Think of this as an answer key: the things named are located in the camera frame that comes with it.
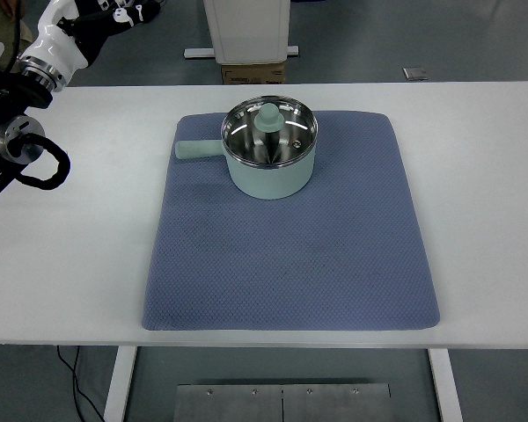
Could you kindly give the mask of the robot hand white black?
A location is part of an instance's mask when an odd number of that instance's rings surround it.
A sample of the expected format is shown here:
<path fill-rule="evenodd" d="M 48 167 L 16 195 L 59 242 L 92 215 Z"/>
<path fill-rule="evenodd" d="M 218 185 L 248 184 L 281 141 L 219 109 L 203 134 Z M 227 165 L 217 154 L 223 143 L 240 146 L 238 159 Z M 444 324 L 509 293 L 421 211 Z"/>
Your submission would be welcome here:
<path fill-rule="evenodd" d="M 21 73 L 61 91 L 95 62 L 108 38 L 151 22 L 160 11 L 159 1 L 51 1 L 37 39 L 21 56 Z"/>

